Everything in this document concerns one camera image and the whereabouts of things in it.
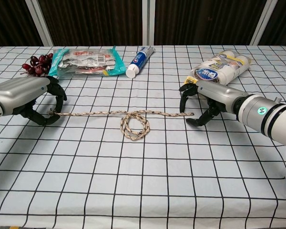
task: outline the snack package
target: snack package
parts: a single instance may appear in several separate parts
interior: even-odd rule
[[[207,80],[227,85],[247,70],[250,63],[249,57],[225,50],[192,69],[184,83]]]
[[[50,76],[66,73],[119,75],[126,67],[113,49],[59,49],[54,51]]]

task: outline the background wall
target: background wall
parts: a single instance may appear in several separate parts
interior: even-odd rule
[[[0,46],[286,45],[286,0],[0,0]]]

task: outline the green circular label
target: green circular label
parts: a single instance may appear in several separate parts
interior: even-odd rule
[[[257,110],[258,114],[259,115],[264,115],[266,114],[267,112],[267,108],[266,107],[260,107],[258,110]]]

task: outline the blue label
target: blue label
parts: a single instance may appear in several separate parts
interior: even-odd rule
[[[139,67],[139,69],[141,69],[146,61],[147,61],[146,54],[140,51],[130,64],[135,64]]]
[[[196,73],[203,80],[214,80],[218,77],[217,72],[207,68],[198,69]]]

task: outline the checkered tablecloth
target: checkered tablecloth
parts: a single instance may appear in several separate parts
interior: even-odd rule
[[[286,47],[155,46],[134,79],[61,79],[63,112],[179,112],[190,69],[223,49],[252,58],[231,87],[286,103]],[[32,55],[57,47],[0,47],[0,83],[21,75]],[[140,47],[118,46],[125,61]],[[55,99],[43,95],[46,114]],[[194,96],[187,112],[207,107]],[[151,132],[136,142],[121,116],[62,117],[37,126],[17,116],[0,123],[0,226],[61,229],[252,229],[286,227],[286,147],[222,113],[205,127],[183,117],[147,115]],[[133,128],[141,128],[131,121]]]

